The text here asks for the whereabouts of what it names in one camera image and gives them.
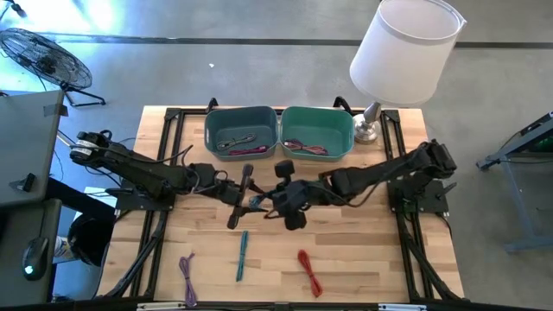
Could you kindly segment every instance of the gray floor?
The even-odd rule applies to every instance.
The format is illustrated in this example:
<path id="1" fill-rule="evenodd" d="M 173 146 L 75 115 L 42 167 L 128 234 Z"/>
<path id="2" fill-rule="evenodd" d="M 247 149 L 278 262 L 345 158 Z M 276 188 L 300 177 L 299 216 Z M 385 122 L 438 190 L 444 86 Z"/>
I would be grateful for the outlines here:
<path id="1" fill-rule="evenodd" d="M 551 0 L 451 0 L 468 20 L 462 41 L 553 41 Z M 19 1 L 23 22 L 11 10 L 0 29 L 17 26 L 68 34 L 160 37 L 360 39 L 376 0 L 94 0 Z M 116 139 L 134 136 L 144 105 L 330 105 L 342 95 L 365 105 L 348 68 L 356 48 L 62 44 L 91 69 L 89 89 L 106 107 L 70 109 L 61 128 L 111 129 Z M 36 77 L 0 58 L 0 89 L 40 91 Z M 502 245 L 521 237 L 515 207 L 493 168 L 474 163 L 515 130 L 551 111 L 553 50 L 457 49 L 436 95 L 423 112 L 430 137 L 446 143 L 459 169 L 448 195 L 454 247 L 466 296 L 474 301 L 553 308 L 553 250 L 508 255 Z M 64 182 L 111 187 L 88 175 L 56 146 Z M 53 164 L 58 174 L 59 165 Z M 60 232 L 72 214 L 64 211 Z M 98 271 L 80 263 L 59 267 L 59 294 L 87 298 Z M 86 281 L 75 284 L 79 274 Z"/>

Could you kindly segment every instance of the silver lamp base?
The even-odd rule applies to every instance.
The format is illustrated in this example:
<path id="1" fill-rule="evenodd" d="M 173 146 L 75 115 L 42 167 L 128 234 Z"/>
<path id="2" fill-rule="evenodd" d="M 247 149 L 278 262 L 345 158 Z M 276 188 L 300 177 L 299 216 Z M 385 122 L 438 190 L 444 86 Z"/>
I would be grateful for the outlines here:
<path id="1" fill-rule="evenodd" d="M 380 109 L 380 103 L 374 102 L 365 109 L 363 114 L 353 117 L 355 142 L 369 144 L 377 140 Z"/>

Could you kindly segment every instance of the black computer mouse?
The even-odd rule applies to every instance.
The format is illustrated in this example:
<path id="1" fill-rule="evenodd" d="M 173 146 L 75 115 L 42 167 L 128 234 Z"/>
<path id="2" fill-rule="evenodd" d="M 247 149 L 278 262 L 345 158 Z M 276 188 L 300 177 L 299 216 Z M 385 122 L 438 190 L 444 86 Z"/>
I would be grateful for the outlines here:
<path id="1" fill-rule="evenodd" d="M 23 276 L 29 281 L 40 280 L 46 272 L 47 238 L 33 238 L 23 253 Z"/>

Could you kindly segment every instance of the table lamp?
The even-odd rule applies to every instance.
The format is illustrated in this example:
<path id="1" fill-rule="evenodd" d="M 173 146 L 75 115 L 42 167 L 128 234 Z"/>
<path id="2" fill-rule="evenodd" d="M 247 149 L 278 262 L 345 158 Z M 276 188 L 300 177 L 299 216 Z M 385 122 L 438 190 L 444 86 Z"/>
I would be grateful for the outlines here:
<path id="1" fill-rule="evenodd" d="M 355 141 L 377 138 L 381 105 L 420 105 L 434 95 L 467 22 L 442 0 L 383 0 L 353 58 L 352 82 L 373 102 L 353 118 Z"/>

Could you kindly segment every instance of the butcher block tabletop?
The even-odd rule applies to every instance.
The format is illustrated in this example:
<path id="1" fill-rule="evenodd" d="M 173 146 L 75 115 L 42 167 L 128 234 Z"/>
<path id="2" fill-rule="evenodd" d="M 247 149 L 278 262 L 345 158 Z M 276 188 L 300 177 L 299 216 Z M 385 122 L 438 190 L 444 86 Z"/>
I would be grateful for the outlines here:
<path id="1" fill-rule="evenodd" d="M 145 106 L 134 150 L 156 159 L 167 108 L 184 106 Z M 427 140 L 423 114 L 418 109 L 400 109 L 407 151 Z M 186 116 L 180 150 L 194 147 L 186 164 L 212 163 L 239 182 L 244 162 L 221 162 L 204 147 L 205 116 Z M 175 122 L 168 138 L 166 156 L 175 134 Z M 263 190 L 280 181 L 274 165 L 286 159 L 277 146 L 274 156 L 249 161 L 253 178 Z M 335 163 L 294 160 L 292 179 L 316 180 L 320 172 L 335 168 L 366 167 L 385 161 L 384 143 L 355 143 L 350 154 Z M 248 197 L 255 195 L 249 192 Z M 271 208 L 266 200 L 263 207 Z M 403 302 L 408 301 L 397 222 L 388 207 L 385 184 L 380 185 L 361 207 L 313 206 L 306 212 L 308 223 L 302 230 L 288 231 L 282 219 L 264 219 L 263 213 L 246 214 L 235 230 L 226 228 L 232 209 L 218 200 L 199 194 L 178 196 L 169 214 L 157 279 L 157 301 L 183 301 L 185 279 L 179 259 L 191 252 L 190 279 L 198 301 L 298 301 L 298 302 Z M 145 212 L 133 211 L 115 225 L 99 295 L 107 293 L 134 261 L 142 233 Z M 454 293 L 463 296 L 454 247 L 446 224 L 433 214 L 420 216 L 427 257 Z M 157 223 L 154 219 L 152 231 Z M 242 232 L 249 232 L 244 276 L 236 282 Z M 311 259 L 323 294 L 315 298 L 308 275 L 297 260 L 299 250 Z M 141 293 L 149 277 L 151 255 L 144 265 Z M 420 270 L 414 260 L 417 288 L 423 292 Z"/>

